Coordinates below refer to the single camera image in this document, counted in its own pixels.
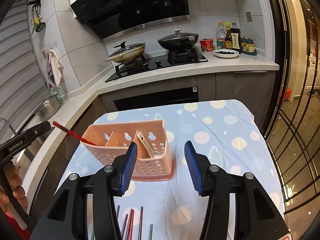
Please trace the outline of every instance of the towel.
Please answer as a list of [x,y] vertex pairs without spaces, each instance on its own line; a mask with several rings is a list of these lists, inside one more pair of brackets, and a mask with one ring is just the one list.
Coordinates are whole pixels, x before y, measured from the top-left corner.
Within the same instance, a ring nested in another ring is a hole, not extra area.
[[53,71],[52,71],[52,67],[49,61],[49,53],[47,53],[46,56],[46,61],[47,61],[47,74],[48,74],[48,79],[51,80],[51,82],[53,84],[56,84],[56,82],[54,81],[54,75],[53,75]]
[[52,73],[54,76],[54,81],[57,85],[57,88],[60,85],[60,82],[63,82],[63,76],[62,76],[62,64],[59,60],[58,55],[55,53],[55,51],[52,49],[49,52],[49,64],[51,65],[52,68]]

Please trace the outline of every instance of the plastic bottle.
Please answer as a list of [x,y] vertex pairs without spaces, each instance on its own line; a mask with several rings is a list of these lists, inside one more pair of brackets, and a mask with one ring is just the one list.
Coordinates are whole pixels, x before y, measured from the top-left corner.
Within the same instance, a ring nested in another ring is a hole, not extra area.
[[225,37],[226,37],[226,29],[223,26],[222,22],[219,22],[219,26],[217,28],[217,32],[216,32],[216,36],[217,36],[217,49],[225,49]]
[[57,91],[57,88],[53,87],[51,84],[49,84],[49,92],[52,96],[57,94],[57,99],[58,99],[59,103],[60,104],[62,103],[62,99]]

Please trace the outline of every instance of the blue tablecloth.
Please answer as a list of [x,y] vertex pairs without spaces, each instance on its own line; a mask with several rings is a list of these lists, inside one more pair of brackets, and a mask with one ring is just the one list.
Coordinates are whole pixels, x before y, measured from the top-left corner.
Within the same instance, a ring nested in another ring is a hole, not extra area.
[[[175,161],[174,177],[160,182],[131,181],[120,205],[119,225],[125,214],[135,210],[133,240],[138,239],[140,207],[144,207],[142,239],[147,239],[153,224],[153,240],[195,240],[201,233],[208,198],[194,190],[184,144],[191,140],[197,153],[212,164],[236,175],[252,172],[283,215],[280,182],[266,143],[250,111],[237,100],[219,100],[150,107],[104,114],[94,123],[134,122],[163,119]],[[59,187],[71,173],[94,174],[103,166],[80,144],[64,172]],[[233,239],[234,194],[230,195],[228,239]],[[89,238],[92,233],[92,198],[88,198]]]

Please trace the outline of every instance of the stove burner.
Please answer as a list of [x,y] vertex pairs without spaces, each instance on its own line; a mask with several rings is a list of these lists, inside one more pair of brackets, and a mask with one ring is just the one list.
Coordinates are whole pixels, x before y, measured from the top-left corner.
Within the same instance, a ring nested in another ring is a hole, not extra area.
[[119,64],[115,66],[116,74],[118,77],[122,77],[122,73],[139,73],[139,70],[148,69],[148,64],[146,63],[145,57],[142,55],[141,60],[135,59],[124,64]]
[[198,58],[198,53],[195,48],[186,49],[183,51],[169,51],[168,52],[168,61],[175,62],[175,61],[186,61],[190,59]]

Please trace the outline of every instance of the human hand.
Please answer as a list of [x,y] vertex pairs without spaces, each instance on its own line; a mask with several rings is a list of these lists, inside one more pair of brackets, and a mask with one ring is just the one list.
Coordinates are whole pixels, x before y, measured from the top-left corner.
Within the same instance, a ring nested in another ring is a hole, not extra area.
[[[12,169],[13,169],[14,176],[11,177],[10,179],[8,179],[10,186],[16,187],[16,189],[12,191],[12,194],[17,199],[18,203],[22,206],[24,211],[27,211],[28,200],[25,196],[26,193],[25,193],[23,187],[21,187],[22,180],[19,177],[19,170],[16,166],[12,166]],[[9,203],[9,197],[3,191],[0,190],[1,209],[7,216],[13,218],[13,215],[7,209],[6,204],[8,204],[8,203]]]

